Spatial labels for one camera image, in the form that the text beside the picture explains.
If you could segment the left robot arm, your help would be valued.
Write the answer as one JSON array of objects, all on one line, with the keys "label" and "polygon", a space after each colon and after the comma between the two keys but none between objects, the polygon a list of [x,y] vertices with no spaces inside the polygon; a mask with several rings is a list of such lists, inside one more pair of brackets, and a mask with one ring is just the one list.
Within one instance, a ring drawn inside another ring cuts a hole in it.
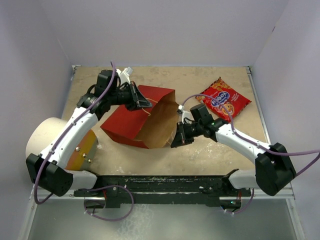
[{"label": "left robot arm", "polygon": [[102,70],[96,84],[80,97],[72,116],[58,136],[40,153],[29,153],[26,165],[36,187],[52,195],[63,196],[70,189],[85,189],[91,196],[103,191],[103,184],[94,173],[68,170],[67,164],[80,147],[81,140],[98,123],[111,106],[124,106],[128,111],[151,108],[153,105],[130,80],[131,67],[124,70]]}]

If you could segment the red paper bag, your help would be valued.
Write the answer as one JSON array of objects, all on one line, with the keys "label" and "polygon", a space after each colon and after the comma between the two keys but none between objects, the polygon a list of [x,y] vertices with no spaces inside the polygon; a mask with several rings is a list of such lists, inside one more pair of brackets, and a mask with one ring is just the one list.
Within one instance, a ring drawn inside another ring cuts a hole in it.
[{"label": "red paper bag", "polygon": [[175,135],[179,119],[176,91],[147,85],[139,85],[138,89],[152,107],[128,111],[121,105],[100,128],[120,144],[145,149],[163,148]]}]

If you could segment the red cookie snack bag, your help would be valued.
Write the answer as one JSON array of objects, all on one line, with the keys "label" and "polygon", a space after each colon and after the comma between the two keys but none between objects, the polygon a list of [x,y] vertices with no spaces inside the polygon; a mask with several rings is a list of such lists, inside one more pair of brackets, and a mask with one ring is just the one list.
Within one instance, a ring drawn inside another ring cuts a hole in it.
[{"label": "red cookie snack bag", "polygon": [[219,118],[229,123],[252,101],[230,87],[221,77],[214,81],[208,88],[201,92],[195,99],[205,104]]}]

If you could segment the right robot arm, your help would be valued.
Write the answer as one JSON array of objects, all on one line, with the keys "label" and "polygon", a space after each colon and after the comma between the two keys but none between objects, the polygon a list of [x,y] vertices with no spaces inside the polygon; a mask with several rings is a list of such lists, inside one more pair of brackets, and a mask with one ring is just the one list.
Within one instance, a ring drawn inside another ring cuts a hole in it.
[{"label": "right robot arm", "polygon": [[275,196],[297,176],[282,144],[269,145],[237,132],[228,121],[214,119],[204,104],[198,104],[189,111],[179,105],[177,113],[181,121],[176,124],[171,148],[192,144],[196,137],[204,136],[230,147],[254,164],[253,170],[236,169],[227,175],[226,181],[222,183],[226,195],[233,196],[240,189],[251,188]]}]

